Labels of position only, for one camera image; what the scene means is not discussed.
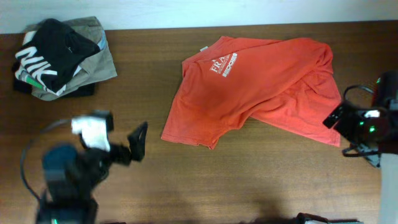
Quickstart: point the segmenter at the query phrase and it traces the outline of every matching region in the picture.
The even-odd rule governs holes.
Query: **cable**
[[[364,86],[364,85],[352,85],[352,86],[349,86],[349,87],[344,91],[344,94],[343,94],[344,100],[348,100],[347,97],[346,97],[347,93],[348,93],[350,90],[355,89],[355,88],[359,88],[359,89],[364,90],[364,91],[366,91],[366,92],[368,92],[368,93],[370,93],[370,94],[374,94],[374,91],[373,91],[372,89],[370,89],[369,87],[367,87],[367,86]]]
[[[26,158],[26,154],[27,151],[32,147],[33,143],[36,142],[39,139],[39,136],[41,134],[47,133],[51,130],[53,130],[54,128],[61,126],[63,124],[68,123],[69,121],[71,121],[70,119],[61,119],[58,121],[55,121],[53,123],[51,123],[50,125],[46,126],[44,129],[42,129],[39,133],[39,135],[36,138],[33,138],[29,141],[29,143],[26,145],[26,147],[22,150],[22,154],[21,154],[21,159],[19,161],[19,168],[21,170],[21,179],[26,187],[26,189],[29,190],[29,192],[33,195],[33,197],[36,198],[36,200],[40,203],[40,197],[39,195],[37,195],[36,192],[34,192],[34,190],[32,189],[32,187],[28,184],[27,180],[26,180],[26,176],[25,176],[25,171],[24,171],[24,161]]]

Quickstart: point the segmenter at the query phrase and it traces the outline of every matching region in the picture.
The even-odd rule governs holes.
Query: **wooden table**
[[[344,158],[337,147],[254,119],[225,134],[214,151],[165,142],[160,134],[182,80],[182,60],[221,35],[328,43],[342,92],[397,68],[397,27],[398,21],[390,21],[107,31],[118,77],[100,83],[95,96],[52,102],[12,90],[10,67],[22,35],[0,35],[0,223],[33,223],[37,204],[19,177],[28,140],[55,119],[93,109],[113,112],[114,142],[126,144],[130,131],[149,122],[146,158],[113,166],[95,190],[99,222],[237,223],[306,212],[376,223],[379,170],[364,159]],[[357,93],[353,100],[368,105],[371,97]],[[43,136],[28,153],[27,178],[37,191],[45,187],[41,156],[59,141],[78,144],[65,127]]]

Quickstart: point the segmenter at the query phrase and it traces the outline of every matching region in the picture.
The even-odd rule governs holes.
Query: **gray folded cloth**
[[[60,96],[33,86],[32,95],[40,98],[41,100],[55,100],[63,95],[77,90],[80,86],[104,81],[118,75],[114,67],[111,52],[109,51],[105,31],[95,16],[72,19],[63,22],[66,25],[69,25],[83,37],[86,37],[87,39],[92,40],[94,43],[97,43],[101,51],[86,58],[81,64],[79,64],[80,68],[78,68],[78,72],[75,73],[73,78],[67,83],[65,91]],[[39,27],[40,24],[31,25],[28,26],[25,31],[28,32],[37,30]]]

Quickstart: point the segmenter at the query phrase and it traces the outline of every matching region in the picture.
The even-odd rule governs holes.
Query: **red shirt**
[[[162,139],[214,149],[251,116],[339,146],[340,135],[322,124],[341,100],[332,58],[327,44],[311,39],[221,37],[182,63]]]

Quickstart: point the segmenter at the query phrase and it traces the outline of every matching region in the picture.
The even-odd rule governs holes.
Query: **green led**
[[[371,126],[370,128],[369,128],[369,132],[370,133],[373,133],[373,132],[375,132],[376,131],[376,128],[374,127],[374,126]]]

